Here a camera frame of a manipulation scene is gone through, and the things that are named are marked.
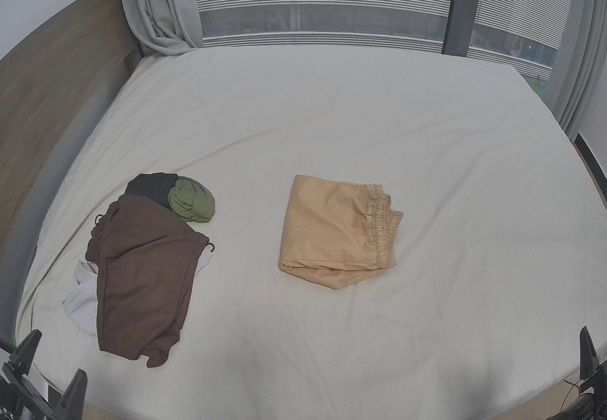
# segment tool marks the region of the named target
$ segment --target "wooden bed frame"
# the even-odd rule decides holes
[[[121,0],[77,0],[0,60],[0,337],[65,174],[141,59]]]

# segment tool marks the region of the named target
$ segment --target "green garment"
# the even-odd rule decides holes
[[[173,212],[186,223],[208,223],[215,214],[215,197],[211,191],[187,177],[178,177],[168,198]]]

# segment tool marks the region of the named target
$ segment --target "white cloth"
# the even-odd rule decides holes
[[[214,246],[208,244],[202,250],[194,275],[209,264]],[[79,327],[97,337],[97,265],[79,261],[74,270],[78,286],[63,301],[63,310]]]
[[[221,243],[154,371],[102,353],[61,303],[140,172],[213,193]],[[335,291],[281,272],[295,174],[377,182],[404,211],[397,265]],[[607,212],[548,109],[508,66],[344,46],[211,48],[141,62],[44,222],[19,310],[34,363],[128,419],[478,419],[607,342]]]

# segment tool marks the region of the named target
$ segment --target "tan shorts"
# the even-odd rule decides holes
[[[280,268],[341,288],[396,264],[394,239],[402,212],[377,184],[296,175],[282,234]]]

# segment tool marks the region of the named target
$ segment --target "bed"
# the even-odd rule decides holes
[[[201,181],[216,251],[181,340],[146,369],[61,307],[95,215],[140,172]],[[397,265],[335,291],[279,270],[295,174],[376,182],[404,212]],[[144,58],[42,225],[17,340],[36,369],[126,419],[482,419],[607,344],[607,211],[509,66],[425,52],[249,46]]]

